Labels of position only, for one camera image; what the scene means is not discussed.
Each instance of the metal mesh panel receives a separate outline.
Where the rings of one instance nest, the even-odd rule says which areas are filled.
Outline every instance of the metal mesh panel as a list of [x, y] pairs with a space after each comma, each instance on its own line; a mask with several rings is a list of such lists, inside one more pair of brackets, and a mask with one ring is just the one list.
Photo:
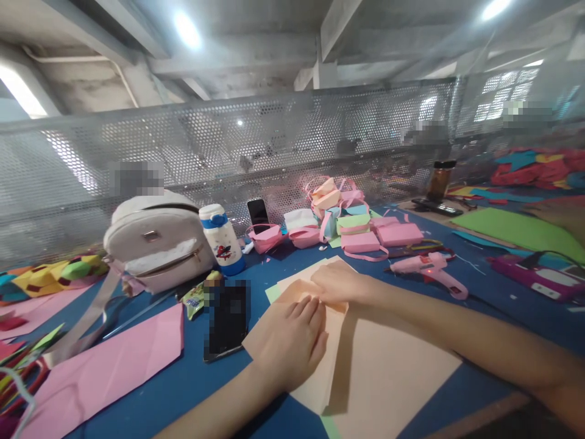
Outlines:
[[280, 223], [308, 205], [303, 188], [323, 174], [351, 177], [369, 202], [420, 193], [430, 163], [449, 154], [446, 135], [437, 138], [453, 84], [340, 88], [3, 127], [0, 265], [99, 244], [123, 201], [110, 194], [112, 162], [163, 162], [166, 188], [197, 205], [224, 205], [238, 234], [250, 223], [247, 200], [264, 198]]

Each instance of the smartphone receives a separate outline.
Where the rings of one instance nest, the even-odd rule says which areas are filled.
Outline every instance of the smartphone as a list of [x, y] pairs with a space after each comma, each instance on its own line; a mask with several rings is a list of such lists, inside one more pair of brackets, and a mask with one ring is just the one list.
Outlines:
[[[250, 213], [250, 219], [252, 220], [253, 226], [256, 224], [267, 224], [270, 222], [268, 220], [266, 204], [261, 198], [248, 201], [248, 212]], [[259, 234], [265, 230], [268, 230], [269, 228], [269, 226], [257, 226], [254, 227], [254, 233]]]
[[205, 287], [205, 313], [209, 314], [209, 331], [205, 334], [203, 361], [211, 363], [243, 349], [248, 334], [250, 297], [247, 281], [225, 281]]

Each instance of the ceiling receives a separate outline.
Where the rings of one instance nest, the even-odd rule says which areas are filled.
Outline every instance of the ceiling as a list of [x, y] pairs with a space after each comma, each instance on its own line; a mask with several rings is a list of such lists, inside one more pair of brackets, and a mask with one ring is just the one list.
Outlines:
[[0, 0], [0, 61], [32, 72], [49, 115], [82, 114], [474, 73], [583, 35], [583, 1], [512, 0], [482, 21], [491, 1]]

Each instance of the ceiling light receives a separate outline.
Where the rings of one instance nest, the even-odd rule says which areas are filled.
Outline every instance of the ceiling light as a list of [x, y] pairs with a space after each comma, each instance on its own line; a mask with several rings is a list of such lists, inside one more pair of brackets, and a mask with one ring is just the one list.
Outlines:
[[481, 19], [483, 21], [491, 20], [496, 15], [504, 11], [505, 8], [510, 6], [512, 0], [493, 0], [483, 11]]
[[542, 65], [542, 63], [544, 63], [544, 60], [534, 61], [533, 63], [526, 64], [524, 67], [536, 67]]
[[18, 73], [6, 66], [0, 66], [0, 80], [12, 96], [32, 119], [47, 117], [47, 111], [32, 93]]
[[175, 15], [175, 26], [181, 36], [183, 42], [193, 48], [199, 49], [201, 47], [201, 37], [197, 31], [197, 28], [185, 13], [177, 12]]

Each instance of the brown bottle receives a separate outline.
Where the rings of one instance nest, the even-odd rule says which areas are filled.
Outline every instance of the brown bottle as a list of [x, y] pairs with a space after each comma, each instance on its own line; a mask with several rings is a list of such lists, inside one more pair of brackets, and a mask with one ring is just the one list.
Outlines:
[[431, 185], [427, 193], [427, 200], [437, 203], [443, 201], [447, 188], [449, 187], [451, 172], [456, 164], [457, 160], [434, 163], [434, 170], [431, 177]]

